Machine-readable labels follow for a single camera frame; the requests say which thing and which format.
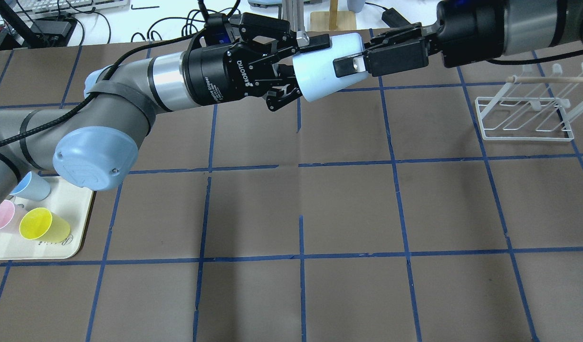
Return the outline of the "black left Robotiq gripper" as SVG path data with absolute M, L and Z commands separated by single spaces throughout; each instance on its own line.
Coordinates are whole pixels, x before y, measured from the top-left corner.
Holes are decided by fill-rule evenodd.
M 183 80 L 192 99 L 202 105 L 261 97 L 270 111 L 301 97 L 294 68 L 280 61 L 300 52 L 331 47 L 328 33 L 309 37 L 288 21 L 243 14 L 233 24 L 227 15 L 209 14 L 205 27 L 183 54 Z M 333 60 L 337 78 L 370 75 L 365 55 Z

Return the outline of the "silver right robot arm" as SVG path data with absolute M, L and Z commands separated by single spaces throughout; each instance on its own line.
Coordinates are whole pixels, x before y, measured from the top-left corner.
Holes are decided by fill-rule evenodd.
M 384 76 L 424 68 L 441 53 L 453 68 L 580 41 L 583 0 L 442 0 L 434 24 L 380 33 L 361 52 L 334 59 L 335 76 Z

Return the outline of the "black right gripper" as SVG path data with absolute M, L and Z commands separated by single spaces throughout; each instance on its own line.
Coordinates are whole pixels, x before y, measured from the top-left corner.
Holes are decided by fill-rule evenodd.
M 406 22 L 365 43 L 372 76 L 424 68 L 441 54 L 447 68 L 502 56 L 506 3 L 503 0 L 442 0 L 434 24 Z

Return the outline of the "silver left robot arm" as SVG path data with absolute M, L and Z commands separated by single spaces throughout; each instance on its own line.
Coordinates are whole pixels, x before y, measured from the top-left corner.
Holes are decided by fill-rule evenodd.
M 127 63 L 139 46 L 97 72 L 70 110 L 0 110 L 0 204 L 30 171 L 55 171 L 79 188 L 117 188 L 137 161 L 159 114 L 261 97 L 270 111 L 300 98 L 296 72 L 281 61 L 326 50 L 328 34 L 308 37 L 288 21 L 214 13 L 186 50 Z

